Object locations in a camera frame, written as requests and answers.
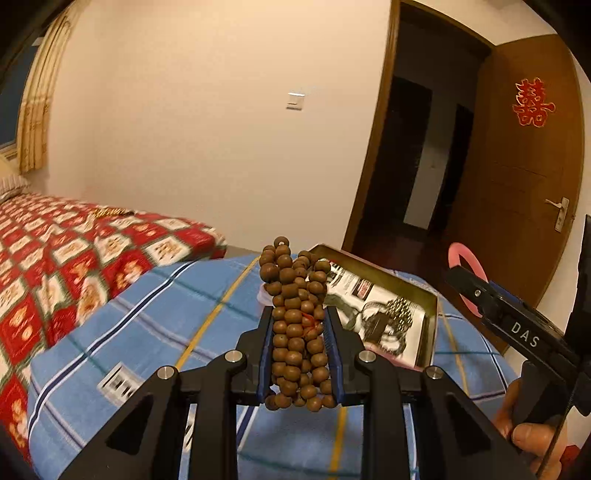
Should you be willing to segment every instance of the yellow stripe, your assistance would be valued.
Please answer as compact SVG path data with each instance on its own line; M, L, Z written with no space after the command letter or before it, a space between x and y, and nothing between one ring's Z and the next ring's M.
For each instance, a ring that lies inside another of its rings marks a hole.
M333 454L330 457L329 472L336 472L339 469L340 454L343 452L343 437L345 436L345 424L347 423L347 408L341 407L336 422L335 445ZM331 476L329 480L337 480L337 477Z
M447 330L447 335L449 337L449 343L452 346L452 351L457 352L456 339L453 336L452 327L449 325L449 322L447 321L447 317L445 315L443 316L443 324L445 325L445 329ZM464 393L466 395L470 396L470 393L468 392L468 380L466 378L466 371L464 370L464 364L462 363L462 359L458 353L456 353L454 357L456 358L457 369L460 371L460 377L462 378L462 389L464 390Z
M187 358L189 358L189 355L191 355L191 352L193 351L193 349L197 346L197 344L201 340L201 337L205 333L205 330L207 330L207 328L213 323L213 321L217 317L217 314L222 311L224 304L228 300L230 300L230 297L236 291L236 289L238 288L238 285L240 285L240 283L242 283L242 280L244 280L246 278L246 276L250 273L250 271L252 270L252 267L254 267L256 265L256 263L258 262L258 259L259 259L259 257L256 257L244 269L244 271L240 274L240 276L234 281L234 283L230 286L230 288L224 294L224 296L219 301L219 303L216 305L216 307L209 313L209 315L207 315L207 318L205 318L205 321L199 327L199 330L197 331L197 333L195 334L193 339L189 342L189 346L186 348L186 350L183 352L181 357L178 359L178 362L175 364L175 367L177 368L177 370L181 370L181 367L187 361Z

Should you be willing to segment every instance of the black clamp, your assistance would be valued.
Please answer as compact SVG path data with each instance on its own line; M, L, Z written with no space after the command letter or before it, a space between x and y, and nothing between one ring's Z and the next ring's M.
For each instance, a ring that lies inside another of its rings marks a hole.
M412 405L421 479L533 479L441 368L395 367L366 351L356 333L345 331L334 307L326 314L333 393L344 406L363 405L363 480L411 478L404 403ZM270 393L271 345L268 307L256 330L243 333L235 350L206 367L181 373L159 368L60 479L176 480L189 406L196 403L189 479L236 480L236 405L259 405Z

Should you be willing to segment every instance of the finger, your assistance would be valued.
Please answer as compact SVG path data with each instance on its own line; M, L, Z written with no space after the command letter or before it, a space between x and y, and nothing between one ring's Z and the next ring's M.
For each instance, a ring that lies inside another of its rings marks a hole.
M519 379L515 380L511 383L511 385L509 385L505 398L503 399L503 404L496 413L495 419L492 421L496 429L501 435L503 435L504 438L509 438L509 434L513 429L511 415L513 413L513 405L515 405L517 397L519 396L520 388L521 382Z
M515 427L511 438L513 443L520 449L542 458L550 446L555 431L555 428L551 425L521 423ZM550 456L550 462L560 460L566 448L566 442L566 429L562 429Z
M533 473L538 471L540 465L542 463L541 459L534 460L531 462L530 470ZM540 475L538 480L556 480L560 476L560 472L562 471L562 463L560 462L549 462L544 467L544 472Z
M521 390L521 379L518 378L517 380L513 380L511 385L507 388L507 393L505 398L503 399L503 405L501 405L501 410L509 411L510 413L513 412L513 406L517 403L517 398L519 397L519 391Z

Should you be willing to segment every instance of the wooden door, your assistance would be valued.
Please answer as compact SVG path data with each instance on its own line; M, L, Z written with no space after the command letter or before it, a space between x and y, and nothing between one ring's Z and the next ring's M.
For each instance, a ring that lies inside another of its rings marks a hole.
M534 103L548 105L522 125L519 108L513 107L519 107L516 84L536 78L543 82L545 99ZM579 83L560 37L495 47L479 72L474 114L445 240L467 245L490 280L536 306L569 236L583 168ZM558 208L545 200L560 203L562 197L570 204L557 232Z

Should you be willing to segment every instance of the blue plaid bedsheet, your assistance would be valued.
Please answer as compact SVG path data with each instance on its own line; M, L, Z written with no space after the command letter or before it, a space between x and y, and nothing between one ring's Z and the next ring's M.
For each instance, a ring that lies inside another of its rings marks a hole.
M396 275L431 288L418 277ZM118 406L158 367L202 367L232 349L242 332L258 324L260 283L254 256L155 268L54 348L35 357L28 434L40 478L58 478ZM447 300L441 298L440 305L434 364L444 368L492 417L515 373ZM271 412L264 406L239 406L236 418L241 480L359 476L361 407L324 408L311 414L305 408ZM417 480L408 407L405 418L410 466ZM181 479L187 476L189 451L190 429Z

